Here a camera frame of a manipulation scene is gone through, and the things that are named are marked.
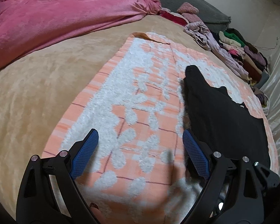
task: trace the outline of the teal cloth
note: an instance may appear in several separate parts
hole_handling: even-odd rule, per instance
[[[230,33],[226,32],[226,31],[224,31],[224,35],[225,35],[225,37],[227,37],[229,39],[232,39],[232,40],[235,40],[236,42],[239,42],[242,47],[245,46],[245,43],[243,41],[241,41],[239,39],[239,37],[237,37],[235,34],[230,34]]]

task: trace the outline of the red cloth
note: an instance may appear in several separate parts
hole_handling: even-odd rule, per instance
[[[187,25],[187,22],[186,20],[184,20],[183,18],[180,18],[180,17],[177,17],[177,16],[174,16],[173,14],[171,13],[168,13],[166,11],[160,11],[160,16],[163,17],[163,18],[166,18],[176,24],[179,24],[181,26],[186,26]]]
[[[230,49],[228,52],[229,52],[231,55],[240,56],[239,53],[238,53],[235,49]]]
[[[160,10],[159,0],[0,0],[0,69],[60,41]]]

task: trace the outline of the bed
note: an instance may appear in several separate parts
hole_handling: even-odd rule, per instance
[[[41,156],[51,133],[75,97],[135,32],[154,32],[203,53],[230,71],[214,54],[203,50],[183,27],[160,16],[92,32],[30,53],[0,71],[0,202],[15,217],[16,200],[27,162]],[[243,81],[233,76],[238,84]],[[271,145],[271,169],[278,171]]]

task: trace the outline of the metal screw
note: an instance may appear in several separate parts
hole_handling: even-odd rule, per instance
[[[219,158],[219,157],[221,157],[221,156],[222,156],[222,154],[221,154],[221,153],[219,153],[219,152],[214,152],[214,157]]]
[[[249,162],[249,158],[246,157],[246,156],[243,156],[243,161],[244,161],[244,162]]]
[[[33,155],[32,157],[31,157],[31,161],[36,161],[38,159],[38,156],[37,155]]]
[[[66,156],[66,155],[67,155],[67,151],[62,151],[59,153],[59,156],[62,156],[62,157]]]

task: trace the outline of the blue pad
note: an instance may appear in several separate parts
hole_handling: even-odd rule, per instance
[[[98,143],[99,133],[94,130],[72,161],[72,170],[70,175],[73,180],[82,175]]]
[[[198,175],[208,179],[210,177],[209,162],[189,131],[184,131],[182,141]]]

